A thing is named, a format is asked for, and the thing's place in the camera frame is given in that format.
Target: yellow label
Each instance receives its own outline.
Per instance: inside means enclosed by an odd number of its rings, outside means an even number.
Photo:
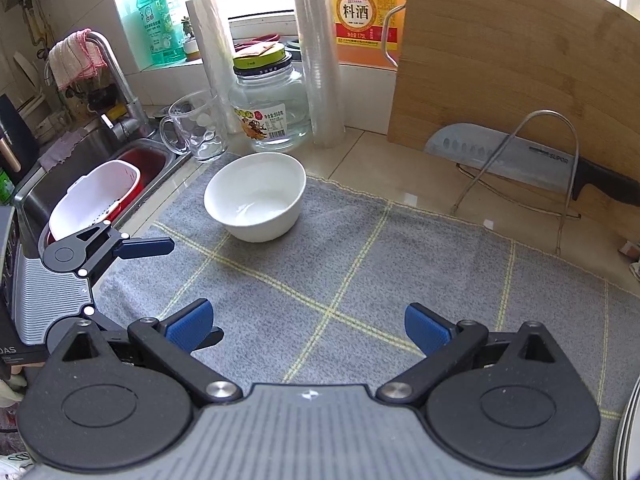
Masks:
[[[397,0],[333,0],[335,38],[338,44],[380,48],[382,23]],[[398,48],[396,17],[389,22],[386,40],[389,50]]]

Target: knife handle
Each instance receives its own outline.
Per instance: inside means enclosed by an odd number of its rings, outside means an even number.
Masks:
[[[571,194],[573,200],[578,200],[586,184],[593,184],[613,200],[640,206],[640,183],[637,180],[580,157]]]

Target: jar lid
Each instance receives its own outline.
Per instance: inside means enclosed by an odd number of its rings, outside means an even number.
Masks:
[[[273,41],[263,41],[239,50],[234,55],[234,68],[251,69],[277,63],[284,59],[284,45]]]
[[[238,68],[234,67],[234,73],[240,77],[248,77],[252,75],[264,75],[270,72],[275,72],[291,64],[291,54],[285,52],[284,58],[280,61],[268,64],[266,66],[259,66],[257,68]]]

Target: cutting board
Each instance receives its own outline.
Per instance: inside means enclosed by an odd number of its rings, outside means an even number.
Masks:
[[[460,122],[511,132],[540,108],[569,118],[582,156],[640,181],[640,22],[606,0],[407,1],[389,141],[421,150]],[[522,136],[574,152],[552,118]],[[591,186],[573,208],[640,240],[640,208]]]

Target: bowl rim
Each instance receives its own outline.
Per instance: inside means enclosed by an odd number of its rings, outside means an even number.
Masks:
[[[223,173],[223,171],[226,170],[226,168],[229,168],[232,164],[234,164],[235,162],[238,162],[240,160],[246,159],[246,158],[251,158],[252,156],[277,156],[277,157],[286,157],[292,161],[295,162],[295,165],[300,168],[300,170],[302,170],[302,187],[300,189],[300,192],[298,193],[298,195],[296,196],[296,199],[291,202],[291,204],[289,204],[289,206],[283,210],[279,215],[274,216],[273,218],[269,218],[268,220],[263,220],[262,222],[257,222],[255,224],[245,224],[245,225],[237,225],[237,224],[229,224],[228,222],[223,222],[221,219],[217,218],[210,210],[209,207],[207,207],[207,191],[209,190],[209,186],[211,186],[211,184],[213,183],[214,179],[219,176],[221,173]],[[295,205],[300,201],[300,198],[302,197],[302,194],[305,192],[306,189],[306,170],[305,167],[302,165],[302,163],[300,163],[299,160],[297,160],[294,156],[291,155],[287,155],[287,153],[278,153],[278,152],[259,152],[259,153],[252,153],[250,155],[244,155],[244,156],[240,156],[239,158],[236,158],[236,160],[232,160],[230,163],[226,164],[224,167],[222,167],[220,170],[218,170],[216,172],[216,174],[214,176],[211,177],[211,180],[209,180],[209,183],[207,184],[207,187],[204,190],[204,196],[202,197],[202,200],[204,202],[204,209],[206,209],[207,213],[209,214],[209,216],[211,216],[211,218],[213,218],[216,222],[220,222],[222,225],[227,226],[227,227],[231,227],[234,229],[243,229],[243,228],[253,228],[253,227],[258,227],[261,225],[265,225],[268,222],[272,222],[274,220],[276,220],[277,218],[280,218],[281,216],[285,215],[287,212],[289,212],[293,207],[295,207]]]

